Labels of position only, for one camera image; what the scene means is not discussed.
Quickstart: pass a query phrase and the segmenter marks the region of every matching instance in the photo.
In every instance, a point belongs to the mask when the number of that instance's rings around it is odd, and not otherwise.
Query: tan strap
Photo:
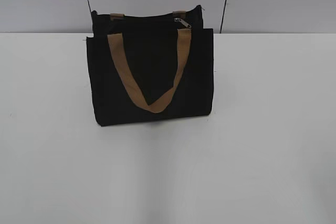
[[[123,18],[125,18],[125,14],[122,14],[122,13],[111,13],[110,14],[111,21],[115,19],[123,19]]]
[[[112,60],[127,94],[136,106],[152,113],[162,112],[171,103],[176,88],[181,80],[184,67],[188,61],[191,30],[178,29],[177,34],[177,71],[174,78],[174,85],[151,105],[146,103],[141,89],[136,83],[128,66],[122,34],[108,35]]]
[[[185,19],[186,16],[186,11],[185,10],[176,10],[173,12],[173,17],[174,18],[181,18]]]

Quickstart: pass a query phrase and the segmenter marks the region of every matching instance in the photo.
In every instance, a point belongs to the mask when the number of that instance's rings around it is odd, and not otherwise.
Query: white table
[[[336,35],[215,35],[209,117],[99,127],[87,34],[0,35],[0,223],[336,223]]]

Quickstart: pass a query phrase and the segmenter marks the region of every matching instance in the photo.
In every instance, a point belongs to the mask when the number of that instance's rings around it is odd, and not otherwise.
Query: zipper pull
[[[181,18],[174,18],[175,22],[180,22],[182,25],[184,25],[186,28],[191,28],[191,25],[188,24],[186,21],[184,21]]]

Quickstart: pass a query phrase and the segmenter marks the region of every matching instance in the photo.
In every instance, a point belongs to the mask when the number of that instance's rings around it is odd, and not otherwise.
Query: black canvas bag
[[[151,24],[147,23],[148,29],[125,26],[122,31],[112,29],[87,38],[92,102],[99,125],[210,114],[213,30],[184,25],[156,29]]]

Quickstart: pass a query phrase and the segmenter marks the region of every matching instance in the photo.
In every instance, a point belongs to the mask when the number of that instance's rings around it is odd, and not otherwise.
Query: handbag
[[[203,29],[198,8],[109,20],[93,11],[87,60],[99,125],[210,114],[213,30]]]

